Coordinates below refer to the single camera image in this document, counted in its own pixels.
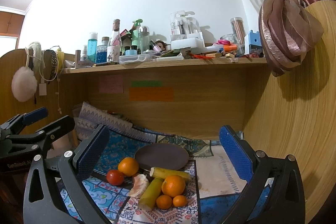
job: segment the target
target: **metal screw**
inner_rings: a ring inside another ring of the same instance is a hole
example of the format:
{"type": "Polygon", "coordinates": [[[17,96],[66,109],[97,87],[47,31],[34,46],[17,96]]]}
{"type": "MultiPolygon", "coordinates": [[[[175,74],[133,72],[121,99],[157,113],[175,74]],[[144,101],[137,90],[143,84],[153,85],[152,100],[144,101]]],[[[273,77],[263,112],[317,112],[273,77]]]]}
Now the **metal screw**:
{"type": "Polygon", "coordinates": [[[69,158],[71,156],[72,156],[72,151],[71,150],[64,153],[64,157],[66,157],[66,158],[69,158]]]}
{"type": "Polygon", "coordinates": [[[288,159],[290,161],[295,161],[296,160],[296,158],[293,155],[288,155],[288,159]]]}
{"type": "Polygon", "coordinates": [[[36,155],[35,157],[34,157],[34,161],[39,161],[41,159],[41,155],[36,155]]]}
{"type": "Polygon", "coordinates": [[[265,152],[261,150],[258,150],[256,154],[259,158],[263,158],[265,156],[265,152]]]}

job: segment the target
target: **plate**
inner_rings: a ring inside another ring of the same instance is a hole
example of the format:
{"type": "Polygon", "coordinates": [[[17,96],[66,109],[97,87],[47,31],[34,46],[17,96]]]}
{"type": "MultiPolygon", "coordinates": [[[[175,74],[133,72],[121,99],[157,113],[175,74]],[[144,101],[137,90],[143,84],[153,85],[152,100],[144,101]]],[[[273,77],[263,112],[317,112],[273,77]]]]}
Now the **plate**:
{"type": "Polygon", "coordinates": [[[189,160],[188,152],[172,143],[152,143],[140,148],[134,155],[139,167],[151,170],[152,167],[161,167],[170,170],[179,170],[189,160]]]}

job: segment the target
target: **patchwork cloth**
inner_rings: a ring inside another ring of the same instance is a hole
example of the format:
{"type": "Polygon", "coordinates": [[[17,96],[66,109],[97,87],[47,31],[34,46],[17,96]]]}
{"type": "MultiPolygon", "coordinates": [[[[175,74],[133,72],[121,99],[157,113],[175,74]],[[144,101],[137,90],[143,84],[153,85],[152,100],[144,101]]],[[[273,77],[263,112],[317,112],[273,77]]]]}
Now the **patchwork cloth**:
{"type": "MultiPolygon", "coordinates": [[[[145,212],[137,208],[138,199],[128,197],[128,189],[112,186],[94,177],[84,180],[86,190],[112,223],[217,224],[246,185],[219,141],[192,140],[139,128],[83,103],[77,123],[79,138],[88,138],[101,123],[110,129],[110,141],[94,168],[101,175],[117,169],[123,158],[133,157],[139,148],[155,142],[177,144],[185,148],[190,156],[188,164],[182,169],[192,176],[184,193],[188,204],[183,208],[156,208],[145,212]]],[[[263,209],[272,183],[273,180],[269,179],[250,219],[263,209]]],[[[61,195],[70,215],[80,219],[65,189],[61,190],[61,195]]]]}

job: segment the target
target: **wooden cabinet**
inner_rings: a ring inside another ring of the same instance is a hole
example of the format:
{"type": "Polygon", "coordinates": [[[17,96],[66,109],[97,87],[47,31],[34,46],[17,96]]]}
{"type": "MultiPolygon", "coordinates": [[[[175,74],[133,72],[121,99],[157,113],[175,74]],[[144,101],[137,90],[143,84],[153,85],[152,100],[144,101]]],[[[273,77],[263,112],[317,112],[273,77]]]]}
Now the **wooden cabinet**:
{"type": "Polygon", "coordinates": [[[23,15],[0,12],[0,35],[19,37],[24,18],[23,15]]]}

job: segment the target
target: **red tomato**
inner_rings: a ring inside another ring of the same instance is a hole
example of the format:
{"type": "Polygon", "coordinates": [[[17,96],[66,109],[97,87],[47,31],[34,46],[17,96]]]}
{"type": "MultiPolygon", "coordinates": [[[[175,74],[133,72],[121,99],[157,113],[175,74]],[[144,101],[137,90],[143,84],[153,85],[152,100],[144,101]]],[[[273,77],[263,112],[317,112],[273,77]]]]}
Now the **red tomato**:
{"type": "Polygon", "coordinates": [[[124,174],[119,170],[110,170],[106,175],[106,179],[110,184],[119,186],[124,182],[124,174]]]}

